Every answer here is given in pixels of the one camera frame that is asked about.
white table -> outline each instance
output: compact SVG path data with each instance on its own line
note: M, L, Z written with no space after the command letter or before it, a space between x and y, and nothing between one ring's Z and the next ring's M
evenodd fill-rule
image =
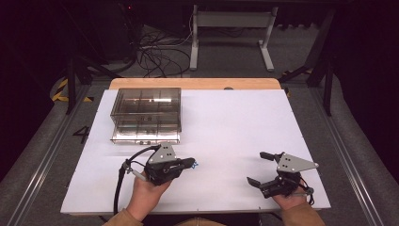
M117 90L106 90L85 148L72 177L61 213L111 215L124 159L147 146L110 141L110 118ZM194 157L198 166L185 169L173 181L153 214L245 213L279 209L264 199L247 177L261 183L273 180L277 163L261 159L259 152L286 152L312 161L287 97L271 90L182 90L181 143L174 145L180 158ZM137 160L145 163L152 152ZM135 170L142 167L133 164ZM314 208L330 204L316 169L302 172L314 188ZM125 175L119 208L130 200L134 176Z

